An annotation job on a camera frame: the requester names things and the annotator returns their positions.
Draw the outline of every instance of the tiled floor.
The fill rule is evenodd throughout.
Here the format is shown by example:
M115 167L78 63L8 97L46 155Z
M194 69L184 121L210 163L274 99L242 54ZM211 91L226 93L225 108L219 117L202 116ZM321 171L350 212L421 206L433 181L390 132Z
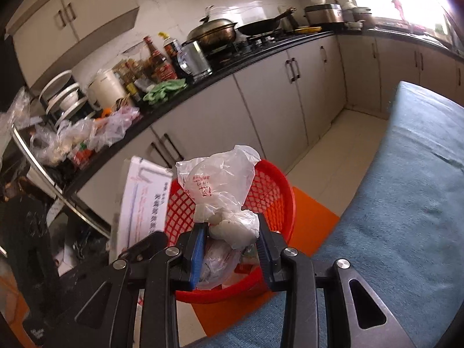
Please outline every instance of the tiled floor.
M354 196L387 128L387 121L343 110L331 129L288 174L338 216ZM205 336L191 305L177 302L180 346Z

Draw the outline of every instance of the red plastic basket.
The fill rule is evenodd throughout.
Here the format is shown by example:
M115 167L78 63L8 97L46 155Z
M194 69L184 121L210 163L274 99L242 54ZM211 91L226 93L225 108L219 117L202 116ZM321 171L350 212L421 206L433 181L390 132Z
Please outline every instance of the red plastic basket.
M295 222L295 195L285 175L272 163L262 159L255 166L255 177L246 198L244 208L263 213L269 228L281 232L285 241L289 242ZM171 186L164 230L169 245L175 245L179 234L192 229L194 211L195 203L175 180ZM252 288L262 287L263 282L261 269L257 268L227 288L178 291L176 298L187 303L214 303L246 292L256 294Z

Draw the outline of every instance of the blue blanket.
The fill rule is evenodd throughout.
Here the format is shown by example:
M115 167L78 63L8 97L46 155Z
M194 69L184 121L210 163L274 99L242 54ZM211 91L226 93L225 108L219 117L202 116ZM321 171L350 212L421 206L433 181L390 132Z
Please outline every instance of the blue blanket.
M416 347L435 346L464 300L463 108L400 83L374 161L315 258L349 259ZM280 294L194 346L277 348L283 313Z

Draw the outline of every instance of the frying pan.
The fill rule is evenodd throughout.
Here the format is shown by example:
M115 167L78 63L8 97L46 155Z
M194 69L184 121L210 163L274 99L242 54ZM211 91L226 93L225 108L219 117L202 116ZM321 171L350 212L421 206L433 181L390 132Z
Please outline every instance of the frying pan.
M264 34L270 31L274 31L279 27L280 20L296 12L295 8L289 8L284 13L279 14L275 18L263 19L261 21L252 22L241 27L238 27L237 30L244 35L253 36Z

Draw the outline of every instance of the gas stove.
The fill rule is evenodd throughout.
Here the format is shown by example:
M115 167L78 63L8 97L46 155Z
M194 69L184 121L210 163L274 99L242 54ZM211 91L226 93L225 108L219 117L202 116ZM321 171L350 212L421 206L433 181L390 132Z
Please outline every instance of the gas stove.
M273 47L281 41L286 41L294 37L294 34L288 34L282 29L277 29L276 31L247 37L246 40L238 43L220 47L206 54L206 58L213 71L218 71L240 61L252 53Z

